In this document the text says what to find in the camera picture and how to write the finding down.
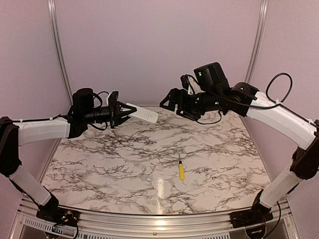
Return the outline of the white remote control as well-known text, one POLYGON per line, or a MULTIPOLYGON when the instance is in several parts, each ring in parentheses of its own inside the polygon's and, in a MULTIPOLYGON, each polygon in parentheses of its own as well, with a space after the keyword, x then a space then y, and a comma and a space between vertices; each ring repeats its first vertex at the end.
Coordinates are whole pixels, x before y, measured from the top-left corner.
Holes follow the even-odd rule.
POLYGON ((159 118, 159 114, 154 112, 154 111, 150 111, 146 108, 143 107, 139 107, 137 105, 133 105, 131 103, 126 103, 126 105, 134 107, 137 109, 136 112, 130 114, 130 117, 139 119, 139 120, 144 120, 147 121, 149 123, 156 123, 158 121, 159 118))

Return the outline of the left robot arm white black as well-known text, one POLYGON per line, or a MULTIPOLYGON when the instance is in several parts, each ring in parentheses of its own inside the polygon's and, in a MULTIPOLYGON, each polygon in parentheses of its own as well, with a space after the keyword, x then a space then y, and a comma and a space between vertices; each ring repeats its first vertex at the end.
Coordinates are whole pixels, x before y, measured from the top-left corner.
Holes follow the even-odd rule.
POLYGON ((118 101, 118 92, 108 96, 106 106, 94 105, 101 97, 90 88, 82 88, 72 96, 73 104, 66 115, 47 119, 0 119, 0 173, 21 192, 35 201, 39 210, 57 222, 63 217, 58 199, 29 173, 19 159, 19 147, 49 139, 77 138, 88 126, 103 123, 114 128, 128 119, 137 108, 118 101))

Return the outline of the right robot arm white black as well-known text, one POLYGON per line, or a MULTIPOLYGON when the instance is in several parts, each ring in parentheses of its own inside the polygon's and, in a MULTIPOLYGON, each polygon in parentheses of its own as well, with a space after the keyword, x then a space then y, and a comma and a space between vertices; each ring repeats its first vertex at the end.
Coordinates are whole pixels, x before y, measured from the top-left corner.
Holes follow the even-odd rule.
POLYGON ((242 117, 260 121, 297 144, 292 164, 255 198, 247 219, 259 222, 271 208, 303 180, 313 178, 319 169, 319 122, 310 121, 285 107, 282 102, 270 99, 245 82, 229 86, 220 63, 214 62, 194 70, 192 79, 200 93, 190 94, 187 88, 190 75, 181 77, 182 89, 174 88, 160 102, 160 107, 177 115, 198 121, 206 112, 218 111, 225 115, 233 111, 242 117))

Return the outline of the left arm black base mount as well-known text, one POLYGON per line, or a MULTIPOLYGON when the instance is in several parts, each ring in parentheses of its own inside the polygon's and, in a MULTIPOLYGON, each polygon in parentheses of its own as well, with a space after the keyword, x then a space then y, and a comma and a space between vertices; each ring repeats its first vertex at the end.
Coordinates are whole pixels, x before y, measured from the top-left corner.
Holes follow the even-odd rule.
POLYGON ((76 227, 79 220, 80 212, 72 209, 58 207, 53 211, 38 210, 36 217, 55 223, 57 225, 66 225, 76 227))

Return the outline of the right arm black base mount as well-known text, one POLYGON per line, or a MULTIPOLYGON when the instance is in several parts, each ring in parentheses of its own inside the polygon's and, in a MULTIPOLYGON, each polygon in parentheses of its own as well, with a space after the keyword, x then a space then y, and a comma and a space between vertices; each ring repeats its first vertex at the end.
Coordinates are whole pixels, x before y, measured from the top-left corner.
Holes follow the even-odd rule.
POLYGON ((252 226, 270 221, 273 218, 271 212, 262 213, 259 211, 252 211, 251 209, 232 212, 230 214, 230 221, 233 228, 252 226))

